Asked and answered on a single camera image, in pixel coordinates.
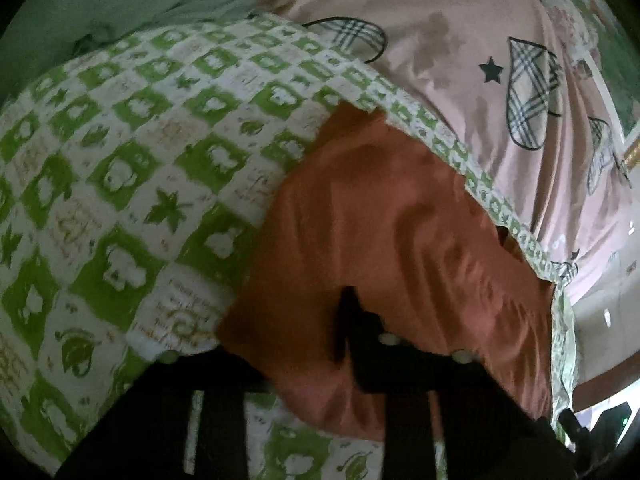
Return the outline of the rust orange knit sweater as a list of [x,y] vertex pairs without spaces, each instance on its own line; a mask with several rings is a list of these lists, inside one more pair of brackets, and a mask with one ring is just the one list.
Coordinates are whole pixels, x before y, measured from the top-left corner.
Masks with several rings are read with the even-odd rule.
[[547,416],[554,287],[422,142],[344,103],[280,185],[250,272],[217,328],[299,419],[381,440],[383,401],[333,351],[346,286],[419,349],[478,355],[527,414]]

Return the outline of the green white checkered bed sheet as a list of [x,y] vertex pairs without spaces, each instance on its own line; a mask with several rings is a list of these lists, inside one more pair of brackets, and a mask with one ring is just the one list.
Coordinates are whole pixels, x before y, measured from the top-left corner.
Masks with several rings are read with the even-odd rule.
[[344,101],[462,174],[559,283],[463,144],[374,68],[268,14],[134,32],[1,111],[1,426],[39,472],[156,356],[213,348],[277,185]]

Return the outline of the pink quilt with plaid hearts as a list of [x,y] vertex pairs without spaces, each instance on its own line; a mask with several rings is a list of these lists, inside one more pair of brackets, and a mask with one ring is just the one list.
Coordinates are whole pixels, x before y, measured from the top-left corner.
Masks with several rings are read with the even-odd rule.
[[598,87],[539,0],[262,0],[292,21],[378,26],[374,67],[471,152],[581,300],[628,238],[632,192]]

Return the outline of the grey green pillow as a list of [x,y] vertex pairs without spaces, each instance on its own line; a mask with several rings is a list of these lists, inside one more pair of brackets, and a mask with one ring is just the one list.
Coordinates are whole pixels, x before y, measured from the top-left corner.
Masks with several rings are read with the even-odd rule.
[[245,18],[257,0],[25,0],[1,35],[1,99],[139,29]]

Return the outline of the brown wooden door frame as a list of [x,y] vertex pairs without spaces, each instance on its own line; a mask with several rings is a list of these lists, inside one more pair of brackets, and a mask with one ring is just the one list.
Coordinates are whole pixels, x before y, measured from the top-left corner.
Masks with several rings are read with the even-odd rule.
[[580,384],[574,391],[573,410],[580,412],[591,408],[615,393],[619,393],[639,379],[639,367],[623,368],[621,365],[608,370],[598,377]]

